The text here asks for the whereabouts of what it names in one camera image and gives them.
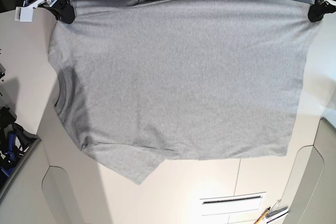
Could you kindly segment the blue and black tool pile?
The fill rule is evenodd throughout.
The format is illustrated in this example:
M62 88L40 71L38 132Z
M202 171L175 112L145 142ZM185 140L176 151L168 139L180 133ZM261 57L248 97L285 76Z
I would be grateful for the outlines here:
M16 123L16 116L8 107L1 107L1 175L6 179L14 173L30 147L40 140Z

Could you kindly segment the grey T-shirt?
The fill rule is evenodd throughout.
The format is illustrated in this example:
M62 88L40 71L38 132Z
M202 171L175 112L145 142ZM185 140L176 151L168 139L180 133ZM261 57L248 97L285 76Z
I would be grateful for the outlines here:
M87 156L142 183L166 159L285 156L320 28L291 0L76 0L48 60Z

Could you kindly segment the wooden pencil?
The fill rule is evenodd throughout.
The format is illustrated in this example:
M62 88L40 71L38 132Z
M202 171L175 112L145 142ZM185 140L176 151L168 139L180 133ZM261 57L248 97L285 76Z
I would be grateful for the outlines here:
M263 213L262 215L254 222L254 224L259 224L267 215L267 213L269 213L270 211L270 207L268 207Z

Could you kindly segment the silver binder clip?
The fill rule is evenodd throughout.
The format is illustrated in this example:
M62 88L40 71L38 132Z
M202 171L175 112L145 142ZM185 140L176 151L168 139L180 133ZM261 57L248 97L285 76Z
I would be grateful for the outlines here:
M270 209L270 212L266 214L264 218L265 223L274 222L278 219L284 218L288 214L289 212L288 206L275 210L275 207L278 207L280 202L281 200L277 200L274 206Z

